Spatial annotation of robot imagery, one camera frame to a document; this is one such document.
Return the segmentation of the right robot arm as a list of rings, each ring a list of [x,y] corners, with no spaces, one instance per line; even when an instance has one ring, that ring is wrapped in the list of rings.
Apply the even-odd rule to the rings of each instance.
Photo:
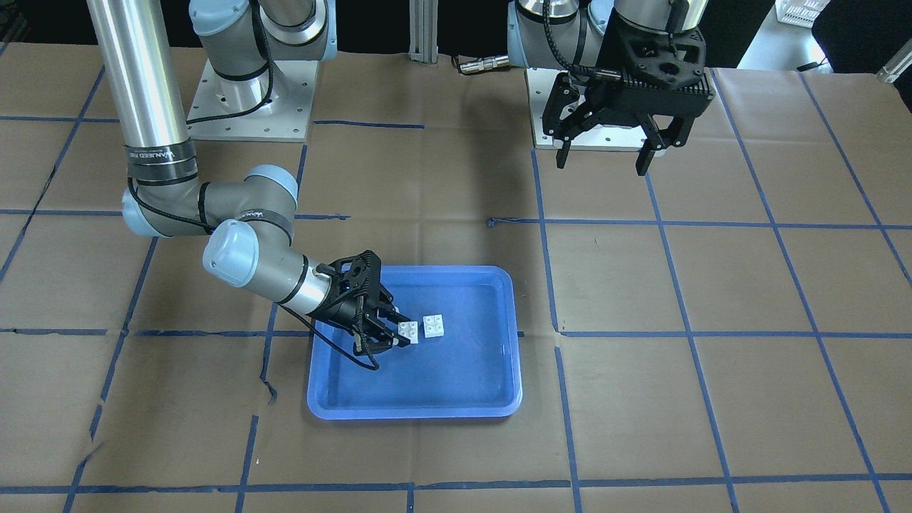
[[[123,219],[144,237],[208,236],[203,269],[271,300],[294,318],[312,318],[353,337],[355,355],[373,356],[410,339],[406,317],[381,283],[377,254],[329,265],[296,251],[299,183],[260,165],[242,181],[202,182],[191,127],[251,121],[265,128],[299,104],[279,61],[336,54],[332,1],[192,1],[192,28],[215,74],[214,115],[186,119],[157,1],[90,1],[89,14],[125,139]]]

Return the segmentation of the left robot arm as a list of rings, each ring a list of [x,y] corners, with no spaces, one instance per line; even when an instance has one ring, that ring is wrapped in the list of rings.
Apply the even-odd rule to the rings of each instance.
[[[715,98],[698,23],[704,1],[512,1],[514,67],[554,69],[541,132],[564,168],[573,142],[598,126],[643,133],[636,172],[688,141]]]

